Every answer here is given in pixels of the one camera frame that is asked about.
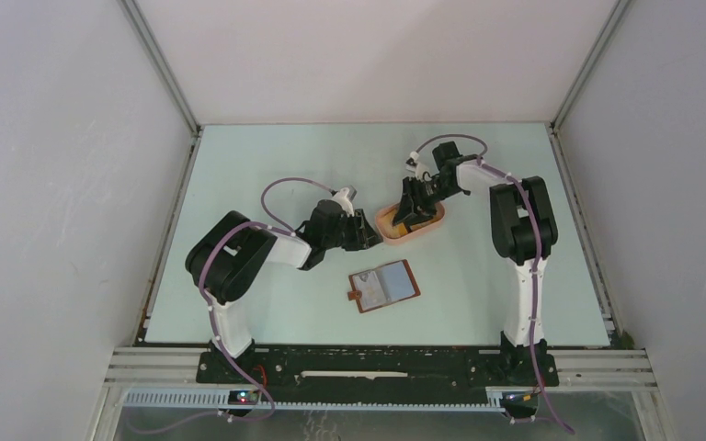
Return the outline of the pink plastic tray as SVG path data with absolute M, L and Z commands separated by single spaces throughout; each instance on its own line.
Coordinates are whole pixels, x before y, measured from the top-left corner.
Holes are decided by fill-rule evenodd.
M 382 237 L 382 241 L 388 245 L 401 245 L 433 232 L 441 226 L 446 215 L 445 206 L 438 203 L 436 214 L 429 220 L 410 225 L 404 222 L 393 225 L 397 208 L 398 205 L 393 204 L 380 209 L 374 218 L 378 234 Z

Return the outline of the brown leather card holder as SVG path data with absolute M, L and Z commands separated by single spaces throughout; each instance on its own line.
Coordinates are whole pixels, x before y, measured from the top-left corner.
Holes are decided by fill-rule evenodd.
M 408 261 L 406 259 L 393 261 L 371 269 L 359 271 L 358 273 L 348 276 L 350 290 L 347 293 L 347 299 L 356 303 L 359 313 L 366 313 L 370 311 L 363 311 L 359 306 L 359 292 L 355 286 L 354 276 L 371 270 L 377 272 L 389 301 L 385 306 L 370 311 L 375 311 L 391 306 L 394 303 L 417 298 L 421 295 L 421 290 L 416 282 L 415 275 Z

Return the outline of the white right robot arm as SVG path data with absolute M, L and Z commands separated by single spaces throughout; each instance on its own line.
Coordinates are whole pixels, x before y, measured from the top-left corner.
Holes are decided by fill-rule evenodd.
M 409 153 L 405 161 L 408 175 L 402 181 L 391 228 L 401 238 L 414 236 L 439 221 L 442 201 L 458 194 L 487 194 L 492 243 L 515 271 L 516 292 L 503 329 L 506 341 L 515 348 L 498 358 L 497 369 L 506 382 L 520 384 L 535 370 L 532 356 L 520 348 L 534 352 L 544 338 L 542 281 L 558 241 L 547 186 L 539 176 L 516 178 L 489 164 L 483 153 L 461 154 L 450 135 L 435 140 L 435 172 L 421 162 L 419 150 Z

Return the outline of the white credit card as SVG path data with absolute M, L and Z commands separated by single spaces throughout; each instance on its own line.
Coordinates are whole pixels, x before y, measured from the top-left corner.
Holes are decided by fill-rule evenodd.
M 376 271 L 366 271 L 354 276 L 359 292 L 359 306 L 363 311 L 370 311 L 385 306 L 389 299 Z

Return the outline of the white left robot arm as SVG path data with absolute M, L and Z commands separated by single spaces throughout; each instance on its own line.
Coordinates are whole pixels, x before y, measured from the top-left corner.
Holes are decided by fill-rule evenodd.
M 227 213 L 189 251 L 185 269 L 207 303 L 212 344 L 222 352 L 219 371 L 231 382 L 243 382 L 254 370 L 245 350 L 253 343 L 240 299 L 262 267 L 282 264 L 301 271 L 319 265 L 329 250 L 368 250 L 381 236 L 362 209 L 346 211 L 332 199 L 319 201 L 299 230 L 290 232 Z

